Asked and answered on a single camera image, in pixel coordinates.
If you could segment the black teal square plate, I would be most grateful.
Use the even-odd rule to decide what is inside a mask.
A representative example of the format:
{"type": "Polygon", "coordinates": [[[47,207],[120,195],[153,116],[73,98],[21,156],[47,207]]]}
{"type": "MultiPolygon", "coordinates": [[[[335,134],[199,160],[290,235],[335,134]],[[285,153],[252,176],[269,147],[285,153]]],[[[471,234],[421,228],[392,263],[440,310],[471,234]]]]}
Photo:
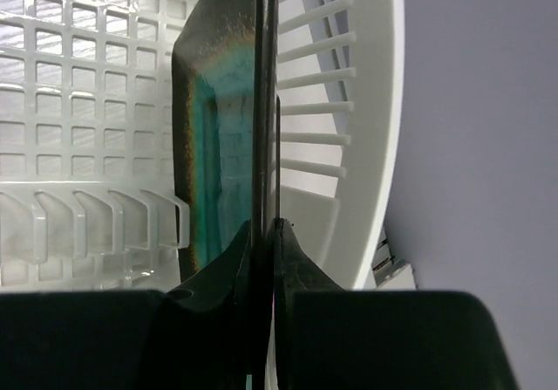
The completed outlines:
{"type": "Polygon", "coordinates": [[[278,0],[198,0],[174,42],[174,193],[189,207],[167,322],[188,389],[262,389],[279,218],[278,0]]]}

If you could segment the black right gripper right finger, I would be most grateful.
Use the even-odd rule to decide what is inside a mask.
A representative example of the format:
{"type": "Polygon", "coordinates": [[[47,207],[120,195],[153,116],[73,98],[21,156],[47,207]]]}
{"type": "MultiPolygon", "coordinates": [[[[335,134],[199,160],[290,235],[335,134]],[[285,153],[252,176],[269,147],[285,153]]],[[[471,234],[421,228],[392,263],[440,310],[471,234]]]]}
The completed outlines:
{"type": "Polygon", "coordinates": [[[276,376],[281,389],[515,389],[488,309],[458,291],[346,291],[274,238],[276,376]]]}

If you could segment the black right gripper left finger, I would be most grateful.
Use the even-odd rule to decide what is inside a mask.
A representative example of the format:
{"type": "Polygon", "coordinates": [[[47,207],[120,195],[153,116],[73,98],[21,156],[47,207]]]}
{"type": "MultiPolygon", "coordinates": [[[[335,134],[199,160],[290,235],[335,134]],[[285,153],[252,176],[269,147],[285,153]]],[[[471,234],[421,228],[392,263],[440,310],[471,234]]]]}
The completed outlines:
{"type": "Polygon", "coordinates": [[[4,389],[243,389],[247,350],[237,284],[249,242],[228,248],[169,292],[5,293],[4,389]]]}

